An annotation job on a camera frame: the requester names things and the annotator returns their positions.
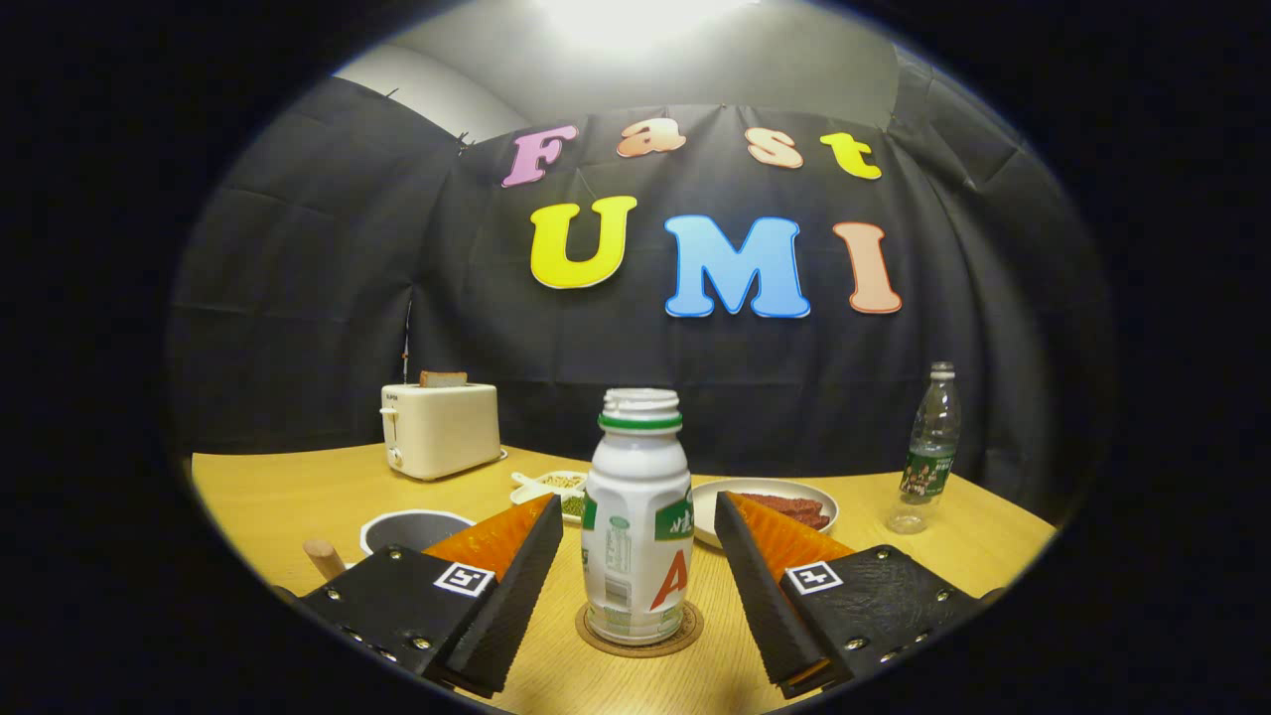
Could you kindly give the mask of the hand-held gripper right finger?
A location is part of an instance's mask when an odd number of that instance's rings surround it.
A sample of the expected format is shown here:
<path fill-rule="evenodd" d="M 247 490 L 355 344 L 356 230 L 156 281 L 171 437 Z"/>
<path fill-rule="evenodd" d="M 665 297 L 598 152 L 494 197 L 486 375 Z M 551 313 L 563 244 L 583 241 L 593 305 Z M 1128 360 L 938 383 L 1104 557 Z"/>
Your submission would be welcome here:
<path fill-rule="evenodd" d="M 733 491 L 717 494 L 714 530 L 766 676 L 785 698 L 894 668 L 993 601 L 891 544 L 849 549 Z"/>

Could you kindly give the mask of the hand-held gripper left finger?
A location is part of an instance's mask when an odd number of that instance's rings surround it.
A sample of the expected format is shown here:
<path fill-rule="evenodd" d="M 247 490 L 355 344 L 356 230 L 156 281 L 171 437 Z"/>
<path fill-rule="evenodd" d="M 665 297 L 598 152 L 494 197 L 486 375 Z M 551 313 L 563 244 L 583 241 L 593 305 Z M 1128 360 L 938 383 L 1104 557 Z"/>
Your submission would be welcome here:
<path fill-rule="evenodd" d="M 562 533 L 561 497 L 540 495 L 428 549 L 385 544 L 297 608 L 416 677 L 491 697 L 505 690 Z"/>

